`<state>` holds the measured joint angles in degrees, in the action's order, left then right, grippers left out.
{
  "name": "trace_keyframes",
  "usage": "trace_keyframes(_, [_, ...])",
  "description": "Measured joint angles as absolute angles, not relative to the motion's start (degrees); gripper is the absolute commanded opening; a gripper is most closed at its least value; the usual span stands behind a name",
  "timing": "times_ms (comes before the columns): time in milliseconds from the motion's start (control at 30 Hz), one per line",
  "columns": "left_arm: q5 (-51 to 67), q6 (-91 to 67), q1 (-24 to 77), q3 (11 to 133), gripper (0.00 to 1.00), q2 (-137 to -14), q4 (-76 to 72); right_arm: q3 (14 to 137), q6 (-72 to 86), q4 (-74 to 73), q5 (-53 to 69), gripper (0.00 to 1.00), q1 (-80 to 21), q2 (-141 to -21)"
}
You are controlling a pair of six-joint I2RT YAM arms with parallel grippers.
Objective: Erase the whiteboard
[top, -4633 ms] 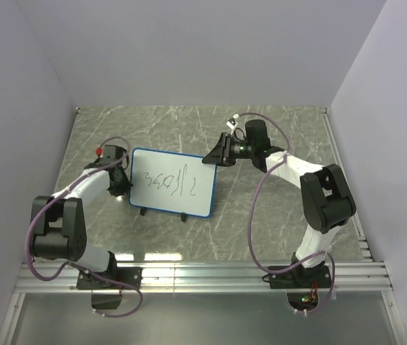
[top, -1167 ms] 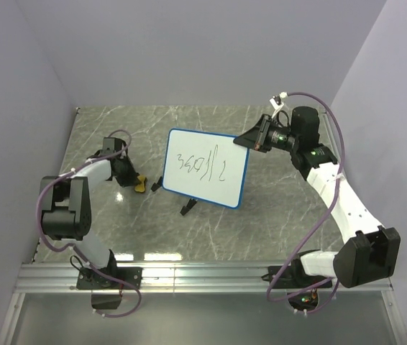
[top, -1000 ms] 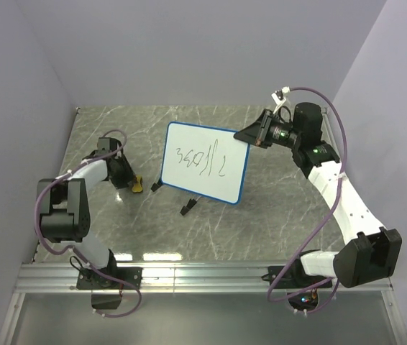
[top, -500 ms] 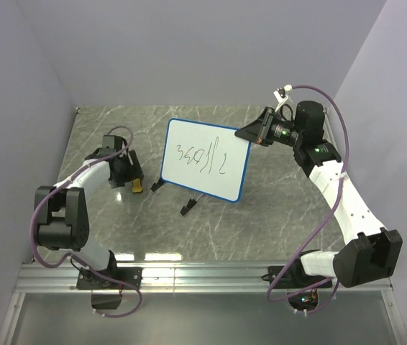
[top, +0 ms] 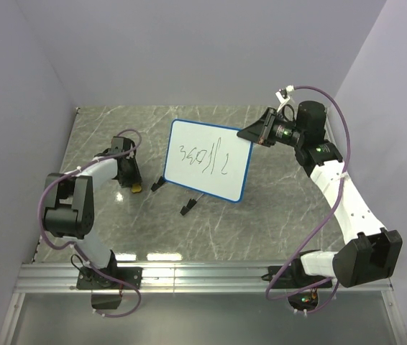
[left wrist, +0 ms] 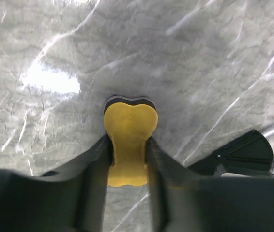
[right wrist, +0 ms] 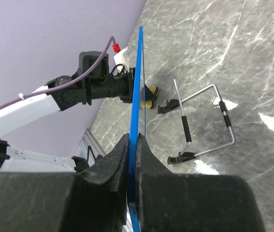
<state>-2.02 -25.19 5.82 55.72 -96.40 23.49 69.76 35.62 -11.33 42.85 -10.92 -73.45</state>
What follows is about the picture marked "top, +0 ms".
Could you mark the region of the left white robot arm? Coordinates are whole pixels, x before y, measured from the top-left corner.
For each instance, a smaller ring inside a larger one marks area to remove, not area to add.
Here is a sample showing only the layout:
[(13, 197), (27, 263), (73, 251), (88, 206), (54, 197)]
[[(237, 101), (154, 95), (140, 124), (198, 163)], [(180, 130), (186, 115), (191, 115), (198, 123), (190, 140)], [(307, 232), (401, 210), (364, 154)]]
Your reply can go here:
[(142, 191), (142, 177), (136, 161), (137, 145), (117, 135), (111, 146), (97, 154), (85, 167), (67, 173), (50, 173), (38, 204), (41, 233), (49, 247), (73, 247), (82, 266), (81, 278), (103, 289), (121, 282), (114, 252), (93, 230), (94, 191), (109, 180), (132, 193)]

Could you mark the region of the yellow eraser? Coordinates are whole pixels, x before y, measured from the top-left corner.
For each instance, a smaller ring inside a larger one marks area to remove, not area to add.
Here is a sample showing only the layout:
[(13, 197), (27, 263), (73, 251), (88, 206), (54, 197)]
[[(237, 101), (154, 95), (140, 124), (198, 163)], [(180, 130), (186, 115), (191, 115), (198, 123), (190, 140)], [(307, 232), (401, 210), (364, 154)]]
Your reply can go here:
[(141, 193), (142, 192), (142, 186), (140, 183), (135, 183), (131, 187), (131, 192), (132, 193)]

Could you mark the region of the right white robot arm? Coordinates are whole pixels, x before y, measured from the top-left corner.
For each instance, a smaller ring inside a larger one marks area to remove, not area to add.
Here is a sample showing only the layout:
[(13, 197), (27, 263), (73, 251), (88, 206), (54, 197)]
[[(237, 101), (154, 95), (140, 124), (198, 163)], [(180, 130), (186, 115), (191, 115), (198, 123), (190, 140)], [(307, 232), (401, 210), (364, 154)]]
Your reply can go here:
[(277, 288), (304, 288), (319, 281), (337, 280), (346, 288), (393, 275), (403, 240), (398, 231), (388, 231), (367, 207), (351, 177), (344, 158), (326, 139), (326, 108), (316, 101), (298, 105), (296, 118), (287, 120), (283, 110), (268, 108), (237, 136), (271, 147), (293, 147), (298, 164), (324, 195), (342, 232), (344, 247), (338, 252), (299, 252), (275, 282)]

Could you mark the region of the blue framed whiteboard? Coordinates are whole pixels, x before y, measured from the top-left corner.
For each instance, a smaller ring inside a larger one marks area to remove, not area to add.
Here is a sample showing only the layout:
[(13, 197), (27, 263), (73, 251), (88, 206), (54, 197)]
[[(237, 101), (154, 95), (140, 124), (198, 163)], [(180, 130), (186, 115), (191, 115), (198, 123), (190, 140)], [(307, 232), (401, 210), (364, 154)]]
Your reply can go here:
[(232, 203), (239, 203), (253, 143), (237, 128), (175, 119), (171, 123), (165, 181)]

